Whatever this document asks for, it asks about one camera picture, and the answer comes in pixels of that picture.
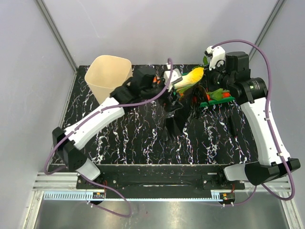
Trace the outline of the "black trash bag roll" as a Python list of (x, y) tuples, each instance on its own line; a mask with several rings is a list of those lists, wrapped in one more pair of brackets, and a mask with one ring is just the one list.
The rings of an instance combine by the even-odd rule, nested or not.
[(206, 101), (206, 89), (201, 83), (196, 83), (182, 95), (175, 94), (167, 99), (164, 104), (167, 115), (163, 123), (162, 140), (166, 142), (181, 135), (185, 125), (193, 117), (199, 117), (196, 113), (201, 103)]

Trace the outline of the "beige plastic trash bin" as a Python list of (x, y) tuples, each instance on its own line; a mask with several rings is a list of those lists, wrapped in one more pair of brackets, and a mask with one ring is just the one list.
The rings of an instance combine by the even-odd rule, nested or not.
[(98, 104), (102, 104), (110, 93), (132, 77), (132, 63), (130, 60), (101, 55), (97, 57), (85, 74), (85, 81), (92, 91)]

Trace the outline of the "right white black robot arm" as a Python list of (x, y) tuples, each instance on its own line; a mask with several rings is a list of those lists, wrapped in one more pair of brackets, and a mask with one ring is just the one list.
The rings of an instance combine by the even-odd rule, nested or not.
[(217, 184), (229, 188), (234, 181), (249, 181), (257, 186), (287, 175), (301, 167), (291, 158), (278, 133), (271, 109), (265, 108), (267, 87), (263, 79), (251, 77), (249, 56), (245, 52), (226, 53), (223, 48), (208, 49), (208, 70), (204, 72), (210, 85), (229, 90), (244, 113), (257, 147), (258, 160), (224, 168)]

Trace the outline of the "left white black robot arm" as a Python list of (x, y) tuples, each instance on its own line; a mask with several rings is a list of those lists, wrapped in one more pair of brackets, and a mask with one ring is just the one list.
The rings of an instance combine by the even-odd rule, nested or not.
[(164, 87), (158, 86), (159, 92), (154, 97), (148, 96), (148, 100), (144, 100), (140, 93), (133, 93), (127, 86), (128, 83), (135, 81), (134, 77), (129, 78), (120, 87), (117, 87), (110, 97), (96, 108), (93, 112), (75, 123), (69, 128), (62, 130), (57, 127), (53, 130), (53, 149), (49, 157), (57, 153), (63, 160), (65, 167), (69, 171), (76, 171), (85, 179), (92, 188), (99, 188), (103, 184), (103, 176), (98, 167), (82, 152), (81, 149), (88, 141), (100, 130), (111, 122), (125, 115), (126, 108), (145, 105), (162, 97), (166, 91), (171, 90), (171, 79), (173, 77), (173, 69), (166, 71), (160, 80), (164, 81)]

